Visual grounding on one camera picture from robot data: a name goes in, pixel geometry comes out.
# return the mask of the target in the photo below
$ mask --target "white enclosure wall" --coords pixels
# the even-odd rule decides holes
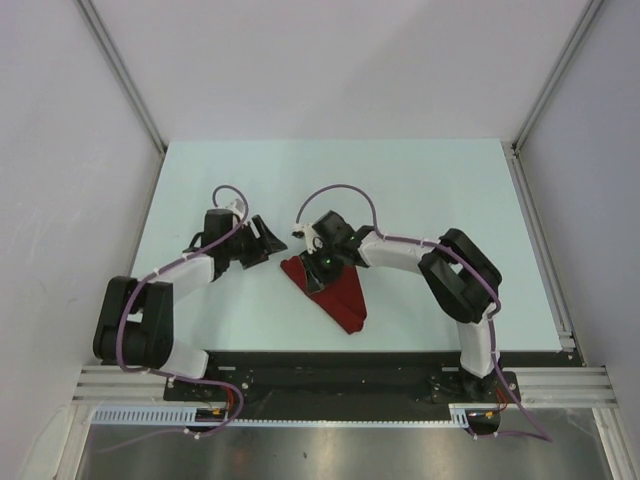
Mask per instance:
[[[587,0],[96,0],[163,138],[513,139]]]
[[[0,477],[68,404],[159,158],[73,2],[0,15]]]
[[[608,2],[523,149],[578,339],[640,445],[640,3]]]

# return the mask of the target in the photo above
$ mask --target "purple cable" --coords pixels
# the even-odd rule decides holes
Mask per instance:
[[[508,392],[509,396],[511,397],[511,400],[513,400],[513,402],[518,406],[518,408],[520,409],[520,411],[522,412],[522,414],[527,418],[527,420],[529,420],[529,423],[531,423],[531,425],[538,430],[538,432],[540,432],[540,435],[536,434],[536,433],[529,433],[529,432],[517,432],[517,431],[507,431],[507,432],[501,432],[498,433],[497,435],[476,435],[473,430],[471,430],[471,428],[469,428],[469,432],[474,435],[474,438],[476,437],[496,437],[496,436],[504,436],[504,437],[515,437],[515,436],[522,436],[522,437],[533,437],[533,438],[537,438],[540,440],[545,440],[547,442],[553,442],[553,439],[551,438],[551,436],[547,433],[547,431],[544,429],[544,427],[542,425],[540,425],[540,423],[536,420],[536,418],[522,405],[522,403],[520,402],[520,400],[518,400],[518,397],[516,397],[515,393],[513,393],[513,391],[511,391],[511,389],[509,388],[509,384],[507,383],[507,380],[504,378],[504,375],[502,373],[502,370],[500,369],[500,365],[498,364],[498,359],[496,357],[495,351],[496,351],[496,329],[495,326],[493,325],[493,317],[502,309],[502,303],[500,302],[500,299],[498,298],[498,294],[495,292],[495,290],[493,288],[491,288],[491,285],[489,285],[487,283],[487,281],[482,277],[482,275],[480,275],[480,273],[478,273],[478,271],[473,268],[465,259],[463,259],[460,255],[458,255],[456,252],[454,252],[453,250],[451,250],[448,247],[445,247],[444,245],[441,245],[439,243],[436,242],[432,242],[429,240],[420,240],[417,238],[411,238],[411,237],[400,237],[400,236],[395,236],[395,235],[385,235],[380,231],[380,228],[378,227],[378,213],[376,211],[376,206],[373,203],[373,200],[371,199],[371,197],[362,189],[354,186],[354,185],[349,185],[346,183],[336,183],[334,185],[328,185],[324,188],[321,188],[320,190],[316,191],[315,193],[311,194],[309,196],[309,198],[307,198],[304,203],[302,204],[302,206],[300,207],[300,210],[298,210],[298,215],[296,216],[296,223],[300,223],[300,218],[302,217],[302,212],[304,212],[304,209],[307,207],[307,205],[309,205],[309,202],[311,202],[311,200],[313,200],[315,197],[317,197],[318,195],[320,195],[321,193],[324,193],[328,190],[333,190],[336,188],[345,188],[347,190],[353,190],[355,192],[358,192],[360,195],[362,195],[365,200],[369,203],[369,207],[371,207],[371,216],[372,216],[372,223],[373,223],[373,230],[376,233],[376,235],[378,235],[381,239],[383,240],[392,240],[392,241],[396,241],[396,242],[404,242],[404,243],[410,243],[412,245],[426,245],[428,247],[431,248],[435,248],[437,250],[440,250],[442,252],[445,252],[447,255],[449,255],[451,258],[453,258],[456,262],[458,262],[460,265],[462,265],[462,267],[467,270],[479,283],[480,285],[482,285],[482,287],[487,291],[487,293],[489,294],[489,296],[491,297],[491,299],[493,300],[493,303],[495,304],[495,308],[489,312],[487,314],[487,321],[489,322],[489,337],[490,337],[490,342],[491,342],[491,361],[493,362],[493,366],[496,370],[496,374],[498,375],[498,379],[500,380],[500,382],[502,383],[502,385],[505,387],[505,391]]]
[[[173,378],[173,375],[166,374],[164,372],[154,371],[153,373],[155,373],[156,375],[161,375],[163,377],[171,377],[171,378]],[[176,379],[180,380],[180,381],[183,381],[183,382],[191,382],[191,383],[198,383],[198,384],[203,384],[203,385],[214,385],[214,386],[230,388],[238,396],[238,406],[236,407],[235,412],[233,412],[233,415],[231,415],[229,418],[224,420],[222,423],[220,423],[217,427],[213,428],[212,430],[209,430],[207,432],[201,432],[199,434],[199,438],[210,437],[210,436],[215,435],[216,433],[218,433],[220,430],[223,430],[227,425],[229,425],[236,418],[238,418],[238,415],[240,415],[240,412],[242,411],[242,408],[244,407],[244,396],[242,395],[242,392],[238,389],[238,387],[236,387],[235,385],[233,385],[231,383],[218,382],[218,381],[215,381],[215,380],[197,380],[196,381],[196,380],[193,380],[193,379],[190,379],[190,378],[185,378],[185,377],[176,377]],[[100,450],[97,451],[97,453],[101,453],[102,454],[102,453],[113,452],[114,450],[119,450],[121,448],[128,447],[129,445],[133,445],[135,443],[141,442],[143,440],[148,440],[149,438],[153,438],[153,437],[156,437],[156,436],[159,436],[159,435],[164,435],[166,433],[184,433],[184,432],[185,431],[182,428],[165,428],[165,429],[162,429],[162,430],[154,430],[153,432],[149,432],[149,433],[147,433],[145,435],[141,435],[139,437],[132,438],[130,440],[125,440],[124,442],[118,443],[116,445],[112,445],[112,446],[106,447],[106,448],[101,448]]]
[[[213,194],[211,196],[212,201],[213,201],[213,205],[215,207],[218,206],[218,202],[216,201],[216,195],[218,194],[218,192],[220,190],[224,190],[224,189],[232,190],[235,193],[237,193],[238,196],[240,197],[240,199],[242,200],[242,202],[244,203],[245,211],[244,211],[244,216],[242,217],[242,219],[229,232],[225,233],[222,237],[220,237],[219,239],[215,240],[214,242],[211,242],[209,245],[205,245],[204,247],[201,247],[200,249],[196,250],[195,252],[192,252],[192,253],[189,253],[187,255],[184,255],[184,256],[174,260],[173,262],[168,263],[167,265],[158,268],[157,270],[154,271],[154,273],[150,273],[149,275],[144,277],[142,280],[138,281],[138,285],[136,285],[136,287],[134,288],[133,292],[131,293],[131,296],[129,297],[129,300],[127,301],[127,303],[126,303],[126,305],[124,307],[124,310],[122,311],[122,315],[120,317],[120,323],[118,325],[118,334],[116,335],[116,360],[118,362],[118,366],[122,370],[124,370],[125,372],[140,372],[140,371],[148,370],[145,367],[129,367],[129,366],[127,366],[127,364],[124,361],[124,356],[122,354],[122,343],[123,343],[123,339],[124,339],[124,329],[125,329],[125,326],[126,326],[126,323],[127,323],[127,319],[129,317],[129,314],[131,313],[131,309],[133,308],[134,302],[136,301],[136,299],[138,298],[138,295],[142,291],[142,288],[147,283],[149,283],[151,280],[153,280],[155,277],[157,277],[157,276],[159,276],[159,275],[161,275],[163,273],[168,272],[169,270],[177,267],[178,265],[183,264],[187,260],[191,260],[192,258],[197,257],[198,255],[203,255],[206,252],[208,252],[209,250],[211,250],[212,248],[215,248],[217,245],[220,245],[222,242],[224,242],[229,237],[231,237],[233,234],[235,234],[240,228],[242,228],[242,225],[244,224],[244,222],[249,217],[249,203],[247,202],[247,198],[244,196],[244,194],[240,190],[238,190],[236,187],[234,187],[232,185],[220,185],[220,186],[216,187],[216,189],[213,191]],[[213,430],[201,433],[200,437],[209,437],[209,436],[217,433],[218,431],[222,430],[223,428],[225,428],[229,423],[231,423],[236,418],[238,418],[238,415],[240,415],[240,412],[242,411],[242,408],[244,407],[244,397],[242,395],[242,392],[235,385],[233,385],[231,383],[219,382],[219,381],[216,381],[216,380],[202,380],[202,379],[193,379],[193,378],[188,378],[188,377],[181,377],[181,376],[177,376],[177,375],[161,372],[159,370],[149,370],[149,372],[153,373],[155,375],[159,375],[161,377],[180,380],[181,382],[195,383],[195,384],[198,384],[198,385],[213,385],[213,386],[219,386],[219,387],[224,387],[224,388],[230,388],[238,396],[238,406],[237,406],[235,412],[233,413],[233,415],[231,415],[225,421],[220,423],[220,425],[218,425]],[[128,445],[132,445],[132,444],[137,443],[137,442],[139,442],[141,440],[145,440],[147,438],[155,437],[156,435],[163,435],[165,433],[178,433],[178,432],[183,432],[183,431],[184,430],[182,430],[182,429],[174,429],[174,428],[164,429],[164,430],[156,430],[154,432],[151,432],[149,434],[143,435],[141,437],[133,438],[131,440],[127,440],[127,441],[119,443],[117,445],[113,445],[111,447],[107,447],[107,448],[101,449],[98,452],[99,453],[111,452],[111,451],[117,450],[119,448],[126,447]]]

